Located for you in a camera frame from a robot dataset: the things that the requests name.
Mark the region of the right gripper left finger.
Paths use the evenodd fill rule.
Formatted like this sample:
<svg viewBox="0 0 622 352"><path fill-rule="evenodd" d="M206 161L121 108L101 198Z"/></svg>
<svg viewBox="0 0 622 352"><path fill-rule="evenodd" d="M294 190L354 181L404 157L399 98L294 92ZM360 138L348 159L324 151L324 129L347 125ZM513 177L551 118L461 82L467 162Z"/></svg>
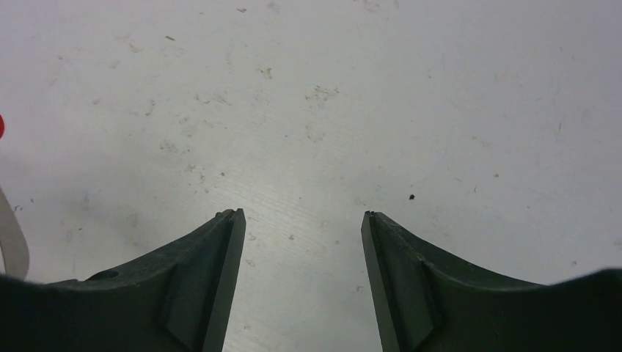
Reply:
<svg viewBox="0 0 622 352"><path fill-rule="evenodd" d="M243 251L240 209L89 279L1 277L3 351L221 351Z"/></svg>

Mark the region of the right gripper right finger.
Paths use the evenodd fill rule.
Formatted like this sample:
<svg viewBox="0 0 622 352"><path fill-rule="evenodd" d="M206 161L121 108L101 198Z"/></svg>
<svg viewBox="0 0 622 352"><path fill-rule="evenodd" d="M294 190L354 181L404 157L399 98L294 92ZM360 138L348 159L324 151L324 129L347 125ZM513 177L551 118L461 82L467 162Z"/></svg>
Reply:
<svg viewBox="0 0 622 352"><path fill-rule="evenodd" d="M619 351L621 270L554 285L481 268L383 213L362 222L384 351Z"/></svg>

